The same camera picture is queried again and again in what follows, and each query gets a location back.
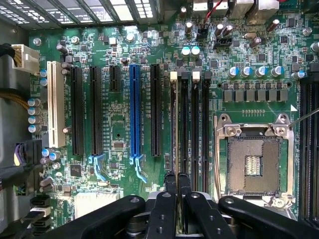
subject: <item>pci slot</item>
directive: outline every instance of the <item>pci slot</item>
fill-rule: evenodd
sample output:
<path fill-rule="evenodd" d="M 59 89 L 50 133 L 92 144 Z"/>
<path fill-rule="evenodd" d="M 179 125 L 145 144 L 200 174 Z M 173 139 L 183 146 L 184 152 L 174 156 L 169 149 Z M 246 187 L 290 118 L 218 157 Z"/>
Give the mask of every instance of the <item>pci slot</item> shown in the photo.
<path fill-rule="evenodd" d="M 65 113 L 64 113 L 64 77 L 61 64 L 57 61 L 47 62 L 48 79 L 48 134 L 49 147 L 65 146 Z"/>
<path fill-rule="evenodd" d="M 208 157 L 209 157 L 209 87 L 210 79 L 202 81 L 202 164 L 201 164 L 201 178 L 202 178 L 202 191 L 208 193 Z"/>
<path fill-rule="evenodd" d="M 192 72 L 191 86 L 191 186 L 197 191 L 199 140 L 199 81 L 200 72 Z"/>
<path fill-rule="evenodd" d="M 83 126 L 83 81 L 82 69 L 71 68 L 71 118 L 72 118 L 72 153 L 84 153 Z"/>
<path fill-rule="evenodd" d="M 151 64 L 151 151 L 152 156 L 161 155 L 161 88 L 160 65 Z"/>
<path fill-rule="evenodd" d="M 121 69 L 110 66 L 110 92 L 121 92 Z"/>
<path fill-rule="evenodd" d="M 131 155 L 130 164 L 134 165 L 136 175 L 144 183 L 146 178 L 141 175 L 141 68 L 137 64 L 130 65 L 130 129 Z"/>
<path fill-rule="evenodd" d="M 90 66 L 91 96 L 91 153 L 94 156 L 103 153 L 102 142 L 102 77 L 99 67 Z"/>
<path fill-rule="evenodd" d="M 188 172 L 188 73 L 182 72 L 180 87 L 180 159 L 181 172 Z"/>

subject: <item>ram slot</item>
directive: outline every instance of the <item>ram slot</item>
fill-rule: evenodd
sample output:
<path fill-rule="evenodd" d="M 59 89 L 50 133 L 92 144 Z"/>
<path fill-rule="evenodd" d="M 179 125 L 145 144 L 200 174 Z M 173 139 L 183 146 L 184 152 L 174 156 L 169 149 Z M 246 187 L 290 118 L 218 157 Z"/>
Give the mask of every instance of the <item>ram slot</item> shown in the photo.
<path fill-rule="evenodd" d="M 47 62 L 48 78 L 48 134 L 49 147 L 65 146 L 65 111 L 64 111 L 64 77 L 61 64 L 56 61 Z"/>
<path fill-rule="evenodd" d="M 205 79 L 202 82 L 202 164 L 201 164 L 201 177 L 202 177 L 202 191 L 208 193 L 208 138 L 209 138 L 209 87 L 210 80 Z"/>
<path fill-rule="evenodd" d="M 99 67 L 90 66 L 90 96 L 91 96 L 91 147 L 92 155 L 103 154 L 102 138 L 102 77 Z"/>
<path fill-rule="evenodd" d="M 161 88 L 160 65 L 151 64 L 151 151 L 161 155 Z"/>
<path fill-rule="evenodd" d="M 72 118 L 72 153 L 84 153 L 83 126 L 83 81 L 82 69 L 71 68 L 71 118 Z"/>

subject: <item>black pcie slot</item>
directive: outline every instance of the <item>black pcie slot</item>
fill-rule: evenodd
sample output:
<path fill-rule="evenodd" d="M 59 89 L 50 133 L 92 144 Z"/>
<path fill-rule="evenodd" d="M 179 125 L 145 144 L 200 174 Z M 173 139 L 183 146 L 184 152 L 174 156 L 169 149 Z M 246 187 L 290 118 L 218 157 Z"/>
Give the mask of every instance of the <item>black pcie slot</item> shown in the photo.
<path fill-rule="evenodd" d="M 202 190 L 208 193 L 208 157 L 209 157 L 209 86 L 210 80 L 205 79 L 202 81 Z"/>
<path fill-rule="evenodd" d="M 90 66 L 91 148 L 92 155 L 103 153 L 102 142 L 102 78 L 99 67 Z"/>
<path fill-rule="evenodd" d="M 83 126 L 83 81 L 82 69 L 71 68 L 71 118 L 72 118 L 72 153 L 84 153 Z"/>
<path fill-rule="evenodd" d="M 160 65 L 151 64 L 151 151 L 152 156 L 161 155 L 161 88 Z"/>
<path fill-rule="evenodd" d="M 180 166 L 181 172 L 188 171 L 188 79 L 181 80 L 180 88 L 180 122 L 181 122 L 181 132 L 180 132 Z"/>
<path fill-rule="evenodd" d="M 191 86 L 191 186 L 192 191 L 197 191 L 198 177 L 198 105 L 199 90 L 198 83 Z"/>

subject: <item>motherboard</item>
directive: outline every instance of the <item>motherboard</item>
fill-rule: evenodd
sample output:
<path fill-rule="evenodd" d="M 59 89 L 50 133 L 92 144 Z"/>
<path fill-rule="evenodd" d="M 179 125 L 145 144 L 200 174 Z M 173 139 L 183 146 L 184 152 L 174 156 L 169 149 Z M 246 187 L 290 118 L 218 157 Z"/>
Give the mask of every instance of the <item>motherboard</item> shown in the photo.
<path fill-rule="evenodd" d="M 300 213 L 301 82 L 318 62 L 318 14 L 280 8 L 266 24 L 203 17 L 160 25 L 33 31 L 33 138 L 56 228 L 123 196 L 192 190 Z"/>

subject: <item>electrolytic capacitor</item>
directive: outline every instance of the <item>electrolytic capacitor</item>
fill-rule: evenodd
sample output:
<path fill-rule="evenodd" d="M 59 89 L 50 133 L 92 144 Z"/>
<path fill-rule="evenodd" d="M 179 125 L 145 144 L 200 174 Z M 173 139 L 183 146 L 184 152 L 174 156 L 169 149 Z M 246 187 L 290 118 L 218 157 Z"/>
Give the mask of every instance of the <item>electrolytic capacitor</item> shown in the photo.
<path fill-rule="evenodd" d="M 184 6 L 182 6 L 180 8 L 179 18 L 184 19 L 186 17 L 186 13 L 187 13 L 187 9 Z"/>
<path fill-rule="evenodd" d="M 274 69 L 271 70 L 271 75 L 274 77 L 280 76 L 282 73 L 282 67 L 276 66 Z"/>
<path fill-rule="evenodd" d="M 272 32 L 279 25 L 280 21 L 278 19 L 273 20 L 266 28 L 266 31 Z"/>
<path fill-rule="evenodd" d="M 53 153 L 54 149 L 53 148 L 44 148 L 42 150 L 42 156 L 43 157 L 48 157 L 50 155 L 50 153 Z"/>
<path fill-rule="evenodd" d="M 191 31 L 193 29 L 193 23 L 188 21 L 186 24 L 185 24 L 185 33 L 186 34 L 191 34 Z"/>
<path fill-rule="evenodd" d="M 29 125 L 28 131 L 30 133 L 39 133 L 39 132 L 41 132 L 41 125 L 40 124 Z"/>
<path fill-rule="evenodd" d="M 224 29 L 224 25 L 221 23 L 218 24 L 214 32 L 215 36 L 219 36 L 222 33 L 223 29 Z"/>
<path fill-rule="evenodd" d="M 189 47 L 183 47 L 182 50 L 181 50 L 181 55 L 182 57 L 189 57 L 190 55 L 190 48 Z"/>
<path fill-rule="evenodd" d="M 241 71 L 240 71 L 240 75 L 242 77 L 248 77 L 251 74 L 251 68 L 249 66 L 244 67 Z"/>
<path fill-rule="evenodd" d="M 319 42 L 315 42 L 311 44 L 310 48 L 311 48 L 311 51 L 313 52 L 319 52 Z"/>
<path fill-rule="evenodd" d="M 43 179 L 42 181 L 40 181 L 40 186 L 45 187 L 51 183 L 53 183 L 53 178 L 47 177 L 47 178 Z"/>
<path fill-rule="evenodd" d="M 28 118 L 29 124 L 35 124 L 35 123 L 41 123 L 41 117 L 40 116 L 30 116 Z"/>
<path fill-rule="evenodd" d="M 293 78 L 294 80 L 304 78 L 305 76 L 306 76 L 306 74 L 303 71 L 294 72 L 291 74 L 291 78 Z"/>
<path fill-rule="evenodd" d="M 48 192 L 51 192 L 52 189 L 53 189 L 52 184 L 49 184 L 49 185 L 47 185 L 46 187 L 40 187 L 40 188 L 39 188 L 39 192 L 40 192 L 40 193 L 48 193 Z"/>
<path fill-rule="evenodd" d="M 257 36 L 251 40 L 251 42 L 249 43 L 249 46 L 251 48 L 255 48 L 256 46 L 260 45 L 261 42 L 262 42 L 261 38 Z"/>
<path fill-rule="evenodd" d="M 257 77 L 263 77 L 266 74 L 266 67 L 261 66 L 256 69 L 255 74 Z"/>
<path fill-rule="evenodd" d="M 223 30 L 223 36 L 228 36 L 233 31 L 232 25 L 227 25 Z"/>
<path fill-rule="evenodd" d="M 55 151 L 53 153 L 50 153 L 49 158 L 51 159 L 51 161 L 57 160 L 61 158 L 61 152 Z"/>
<path fill-rule="evenodd" d="M 28 100 L 28 105 L 33 107 L 33 106 L 40 106 L 41 104 L 41 100 L 39 99 L 34 99 L 34 98 L 31 98 Z"/>
<path fill-rule="evenodd" d="M 62 54 L 67 54 L 69 52 L 68 49 L 65 46 L 62 46 L 61 44 L 56 45 L 56 49 Z"/>
<path fill-rule="evenodd" d="M 38 116 L 39 114 L 41 114 L 41 108 L 39 107 L 30 107 L 28 109 L 28 114 L 31 116 Z"/>
<path fill-rule="evenodd" d="M 62 69 L 70 70 L 72 66 L 73 66 L 72 64 L 67 63 L 67 62 L 62 62 L 62 63 L 61 63 Z"/>

